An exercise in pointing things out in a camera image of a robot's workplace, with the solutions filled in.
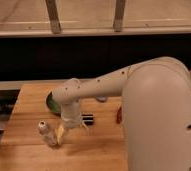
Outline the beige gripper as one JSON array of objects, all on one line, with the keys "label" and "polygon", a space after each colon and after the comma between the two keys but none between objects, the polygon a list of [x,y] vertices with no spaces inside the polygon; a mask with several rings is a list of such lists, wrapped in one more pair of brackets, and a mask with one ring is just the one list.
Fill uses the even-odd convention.
[{"label": "beige gripper", "polygon": [[[78,127],[81,123],[84,130],[89,133],[88,126],[82,122],[82,115],[79,110],[69,110],[69,111],[62,111],[61,113],[62,124],[67,129],[73,129]],[[60,125],[57,129],[57,142],[59,145],[62,144],[65,134],[65,129],[62,125]]]}]

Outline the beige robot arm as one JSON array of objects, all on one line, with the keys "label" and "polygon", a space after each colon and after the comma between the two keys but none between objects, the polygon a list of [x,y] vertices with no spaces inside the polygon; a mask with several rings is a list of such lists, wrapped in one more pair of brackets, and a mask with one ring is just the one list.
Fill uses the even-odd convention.
[{"label": "beige robot arm", "polygon": [[120,96],[128,171],[191,171],[191,75],[181,61],[160,57],[70,79],[52,96],[69,129],[81,122],[81,98]]}]

